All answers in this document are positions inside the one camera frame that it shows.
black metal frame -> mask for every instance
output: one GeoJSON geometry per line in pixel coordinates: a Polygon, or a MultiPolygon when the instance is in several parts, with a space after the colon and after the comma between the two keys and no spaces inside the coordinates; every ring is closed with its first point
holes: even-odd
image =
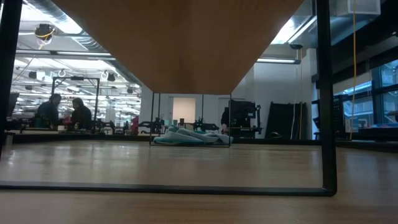
{"type": "MultiPolygon", "coordinates": [[[[86,78],[86,77],[53,77],[52,78],[52,88],[51,88],[51,94],[54,94],[55,88],[58,87],[55,86],[55,81],[56,80],[96,80],[97,81],[97,91],[96,91],[96,96],[95,96],[95,111],[94,111],[94,122],[97,122],[97,110],[98,110],[98,95],[100,93],[100,79],[99,78],[86,78]]],[[[92,133],[95,133],[96,125],[93,126],[92,133]]]]}
{"type": "MultiPolygon", "coordinates": [[[[159,94],[159,99],[158,99],[158,108],[157,108],[157,117],[160,118],[160,98],[162,96],[161,93],[159,94]]],[[[232,100],[232,93],[229,94],[229,139],[228,139],[228,145],[202,145],[202,146],[196,146],[196,147],[231,147],[231,100],[232,100]]],[[[154,140],[152,138],[152,128],[153,128],[153,119],[154,119],[154,101],[155,101],[155,92],[152,92],[152,108],[150,109],[150,131],[149,131],[149,145],[152,145],[152,141],[154,140]]],[[[201,95],[201,118],[203,119],[203,108],[205,105],[205,95],[201,95]]],[[[168,145],[161,145],[161,144],[156,144],[156,146],[168,146],[168,145]]],[[[179,144],[179,145],[174,145],[174,146],[187,146],[185,144],[179,144]]]]}
{"type": "MultiPolygon", "coordinates": [[[[0,28],[0,71],[1,82],[1,130],[4,132],[7,102],[14,66],[17,33],[21,15],[22,0],[5,0],[0,28]]],[[[329,0],[317,0],[318,14],[318,69],[320,85],[320,111],[322,132],[322,173],[320,188],[275,188],[275,187],[199,187],[164,185],[121,185],[53,182],[0,182],[0,189],[29,190],[85,190],[112,192],[153,192],[175,194],[239,194],[239,195],[285,195],[285,196],[333,196],[337,192],[336,148],[333,133],[333,92],[330,43],[329,0]]]]}

person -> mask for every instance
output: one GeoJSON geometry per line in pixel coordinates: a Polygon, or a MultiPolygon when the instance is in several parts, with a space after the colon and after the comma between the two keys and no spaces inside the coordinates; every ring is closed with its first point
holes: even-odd
{"type": "Polygon", "coordinates": [[[228,128],[229,128],[229,108],[228,107],[226,107],[224,109],[224,113],[221,117],[221,125],[222,125],[221,133],[227,134],[228,128]]]}
{"type": "Polygon", "coordinates": [[[42,103],[37,109],[37,117],[48,120],[51,128],[58,125],[58,105],[61,99],[61,95],[54,93],[47,102],[42,103]]]}
{"type": "Polygon", "coordinates": [[[72,126],[78,126],[78,129],[90,130],[92,127],[91,111],[88,109],[83,100],[75,98],[72,101],[74,112],[72,113],[72,126]]]}

wooden floor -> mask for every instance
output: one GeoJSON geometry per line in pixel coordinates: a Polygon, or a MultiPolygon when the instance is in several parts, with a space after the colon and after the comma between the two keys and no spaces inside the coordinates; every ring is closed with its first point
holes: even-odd
{"type": "MultiPolygon", "coordinates": [[[[316,147],[148,151],[130,142],[20,145],[4,153],[0,180],[320,185],[316,147]]],[[[398,223],[398,155],[337,151],[332,198],[0,191],[0,223],[398,223]]]]}

wooden tabletop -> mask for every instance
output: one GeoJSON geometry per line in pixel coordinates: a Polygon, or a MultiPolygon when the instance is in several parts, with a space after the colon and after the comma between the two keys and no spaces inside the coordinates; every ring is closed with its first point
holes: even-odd
{"type": "Polygon", "coordinates": [[[230,94],[302,0],[53,0],[156,93],[230,94]]]}

